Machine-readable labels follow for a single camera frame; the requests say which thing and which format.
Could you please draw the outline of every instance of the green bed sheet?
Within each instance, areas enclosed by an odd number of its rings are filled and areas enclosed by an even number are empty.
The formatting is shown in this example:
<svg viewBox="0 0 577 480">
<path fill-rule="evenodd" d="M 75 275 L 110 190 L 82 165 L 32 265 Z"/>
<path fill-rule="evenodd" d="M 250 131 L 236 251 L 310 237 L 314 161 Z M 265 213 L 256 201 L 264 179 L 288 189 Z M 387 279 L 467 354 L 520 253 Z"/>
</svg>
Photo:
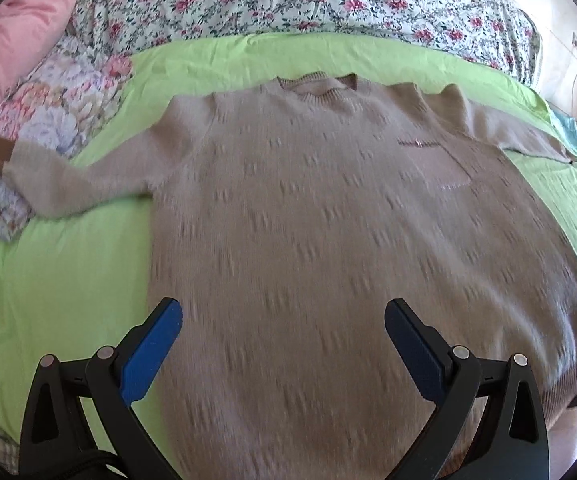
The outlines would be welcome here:
<svg viewBox="0 0 577 480">
<path fill-rule="evenodd" d="M 136 55 L 134 64 L 119 113 L 75 164 L 90 164 L 158 120 L 175 94 L 245 88 L 316 70 L 356 72 L 385 84 L 413 81 L 427 92 L 457 83 L 471 99 L 556 135 L 547 104 L 502 72 L 393 40 L 269 34 L 184 41 Z M 509 156 L 577 252 L 577 165 Z M 61 360 L 91 356 L 119 342 L 154 306 L 146 304 L 149 212 L 148 199 L 115 200 L 69 219 L 35 219 L 14 243 L 0 242 L 0 425 L 15 438 L 38 359 L 48 352 Z M 156 386 L 134 409 L 170 456 Z M 99 421 L 92 426 L 107 447 Z"/>
</svg>

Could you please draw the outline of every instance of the floral pillow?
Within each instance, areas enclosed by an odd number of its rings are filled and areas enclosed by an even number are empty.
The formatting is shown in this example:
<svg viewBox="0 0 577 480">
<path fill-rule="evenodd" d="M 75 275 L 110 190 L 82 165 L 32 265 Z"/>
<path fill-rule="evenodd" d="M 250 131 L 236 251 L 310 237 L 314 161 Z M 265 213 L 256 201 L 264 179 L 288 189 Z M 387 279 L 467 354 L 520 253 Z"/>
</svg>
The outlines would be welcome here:
<svg viewBox="0 0 577 480">
<path fill-rule="evenodd" d="M 33 140 L 72 158 L 117 113 L 132 76 L 126 56 L 102 56 L 63 36 L 0 105 L 0 136 Z M 0 238 L 11 240 L 33 216 L 0 177 Z"/>
</svg>

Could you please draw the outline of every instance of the pastel floral fabric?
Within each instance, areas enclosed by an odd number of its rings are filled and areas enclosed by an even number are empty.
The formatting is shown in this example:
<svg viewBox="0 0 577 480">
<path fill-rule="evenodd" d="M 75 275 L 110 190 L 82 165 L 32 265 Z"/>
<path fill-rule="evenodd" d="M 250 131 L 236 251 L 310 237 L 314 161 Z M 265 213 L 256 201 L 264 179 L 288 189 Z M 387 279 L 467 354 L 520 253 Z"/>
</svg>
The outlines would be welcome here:
<svg viewBox="0 0 577 480">
<path fill-rule="evenodd" d="M 230 34 L 369 34 L 484 63 L 527 85 L 540 47 L 510 0 L 78 0 L 70 26 L 107 54 Z"/>
<path fill-rule="evenodd" d="M 63 36 L 0 105 L 0 136 L 34 140 L 71 158 L 112 118 L 132 75 L 130 58 L 102 56 Z M 0 177 L 0 238 L 11 240 L 32 211 Z"/>
</svg>

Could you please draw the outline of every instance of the blue gripper pad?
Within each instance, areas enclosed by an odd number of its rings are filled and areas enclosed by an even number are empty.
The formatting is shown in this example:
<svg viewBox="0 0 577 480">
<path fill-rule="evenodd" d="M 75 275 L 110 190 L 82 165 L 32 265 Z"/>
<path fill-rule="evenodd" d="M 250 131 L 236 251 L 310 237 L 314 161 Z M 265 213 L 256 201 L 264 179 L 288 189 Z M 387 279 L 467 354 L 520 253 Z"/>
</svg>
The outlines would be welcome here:
<svg viewBox="0 0 577 480">
<path fill-rule="evenodd" d="M 412 310 L 409 315 L 415 316 Z M 446 396 L 443 367 L 419 332 L 427 327 L 416 316 L 415 319 L 418 328 L 395 301 L 389 302 L 386 306 L 384 313 L 386 332 L 415 381 L 415 386 L 424 399 L 440 405 Z"/>
<path fill-rule="evenodd" d="M 127 406 L 144 398 L 181 329 L 182 306 L 171 300 L 121 370 L 120 394 Z"/>
</svg>

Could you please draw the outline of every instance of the sweater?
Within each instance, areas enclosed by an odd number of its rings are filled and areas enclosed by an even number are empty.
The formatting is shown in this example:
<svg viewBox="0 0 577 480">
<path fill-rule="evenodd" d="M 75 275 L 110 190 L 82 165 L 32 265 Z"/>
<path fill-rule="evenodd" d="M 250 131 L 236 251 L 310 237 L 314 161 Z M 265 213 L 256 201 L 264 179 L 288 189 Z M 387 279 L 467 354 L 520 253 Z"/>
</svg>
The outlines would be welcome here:
<svg viewBox="0 0 577 480">
<path fill-rule="evenodd" d="M 456 86 L 316 73 L 176 96 L 86 168 L 20 140 L 3 174 L 47 218 L 153 197 L 149 305 L 184 309 L 158 387 L 185 480 L 375 480 L 433 410 L 385 332 L 393 298 L 479 357 L 525 354 L 549 424 L 577 394 L 577 257 L 506 149 L 575 160 Z"/>
</svg>

